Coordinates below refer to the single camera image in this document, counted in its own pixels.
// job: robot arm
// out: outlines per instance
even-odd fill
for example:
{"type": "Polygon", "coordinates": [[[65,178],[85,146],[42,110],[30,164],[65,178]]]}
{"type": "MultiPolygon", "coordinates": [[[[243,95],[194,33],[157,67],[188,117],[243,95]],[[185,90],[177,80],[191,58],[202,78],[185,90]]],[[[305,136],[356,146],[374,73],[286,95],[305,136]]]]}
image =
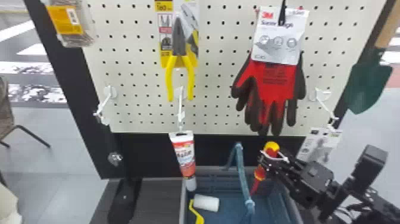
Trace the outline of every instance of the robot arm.
{"type": "Polygon", "coordinates": [[[268,175],[281,181],[289,190],[290,196],[306,209],[318,208],[318,219],[323,223],[332,223],[337,219],[334,212],[349,196],[361,201],[361,204],[348,206],[361,214],[353,224],[399,224],[400,210],[370,188],[386,163],[388,153],[374,146],[366,146],[358,159],[350,178],[342,185],[334,180],[331,170],[317,162],[303,163],[290,154],[288,163],[272,160],[261,154],[258,162],[268,175]]]}

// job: glove packaging card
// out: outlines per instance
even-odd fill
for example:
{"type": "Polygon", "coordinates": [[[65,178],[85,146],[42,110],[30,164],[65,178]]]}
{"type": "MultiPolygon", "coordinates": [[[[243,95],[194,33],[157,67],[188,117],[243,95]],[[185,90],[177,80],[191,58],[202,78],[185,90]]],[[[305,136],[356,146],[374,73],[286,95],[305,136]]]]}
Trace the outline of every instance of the glove packaging card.
{"type": "Polygon", "coordinates": [[[261,7],[251,59],[297,65],[309,11],[286,9],[286,22],[278,26],[280,7],[261,7]]]}
{"type": "Polygon", "coordinates": [[[296,158],[304,162],[317,161],[321,164],[328,162],[330,152],[338,147],[342,139],[342,131],[329,131],[327,128],[311,128],[305,138],[296,158]]]}

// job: pliers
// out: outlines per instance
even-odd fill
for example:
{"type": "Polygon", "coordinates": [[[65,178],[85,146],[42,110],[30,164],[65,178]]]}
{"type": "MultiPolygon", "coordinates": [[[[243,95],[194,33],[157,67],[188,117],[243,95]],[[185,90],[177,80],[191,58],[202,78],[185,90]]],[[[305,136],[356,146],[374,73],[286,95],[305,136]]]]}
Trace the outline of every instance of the pliers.
{"type": "Polygon", "coordinates": [[[165,68],[165,82],[167,84],[168,100],[172,101],[174,94],[172,88],[172,70],[176,64],[176,60],[180,57],[187,69],[188,82],[187,82],[187,98],[193,99],[193,88],[195,86],[195,71],[190,58],[186,51],[186,39],[183,33],[182,22],[180,18],[175,19],[175,24],[172,33],[172,55],[168,59],[167,67],[165,68]]]}

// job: black chair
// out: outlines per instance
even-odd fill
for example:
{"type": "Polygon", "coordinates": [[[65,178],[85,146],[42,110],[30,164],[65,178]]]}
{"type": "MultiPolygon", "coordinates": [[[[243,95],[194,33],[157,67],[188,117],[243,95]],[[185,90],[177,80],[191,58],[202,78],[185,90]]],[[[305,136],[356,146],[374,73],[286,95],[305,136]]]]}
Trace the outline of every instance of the black chair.
{"type": "Polygon", "coordinates": [[[45,142],[43,139],[29,131],[26,127],[22,125],[16,125],[14,123],[14,115],[11,109],[10,99],[8,97],[8,82],[3,76],[0,76],[0,144],[10,148],[10,145],[5,143],[3,139],[7,137],[15,129],[21,129],[28,135],[32,136],[40,143],[46,145],[50,148],[51,146],[45,142]]]}

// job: yellow roller handle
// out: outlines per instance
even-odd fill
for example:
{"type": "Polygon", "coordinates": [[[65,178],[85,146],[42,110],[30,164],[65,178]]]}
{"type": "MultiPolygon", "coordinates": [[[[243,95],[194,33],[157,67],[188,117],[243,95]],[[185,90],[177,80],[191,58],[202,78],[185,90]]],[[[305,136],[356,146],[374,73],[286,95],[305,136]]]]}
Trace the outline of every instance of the yellow roller handle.
{"type": "Polygon", "coordinates": [[[172,101],[174,98],[174,91],[172,90],[172,69],[174,69],[176,59],[178,57],[171,55],[165,68],[165,84],[167,85],[168,100],[172,101]]]}
{"type": "Polygon", "coordinates": [[[193,209],[193,199],[189,202],[189,210],[196,216],[196,224],[204,224],[204,218],[196,210],[193,209]]]}
{"type": "Polygon", "coordinates": [[[190,62],[189,56],[182,56],[183,63],[187,69],[187,99],[193,100],[193,88],[195,87],[195,70],[190,62]]]}

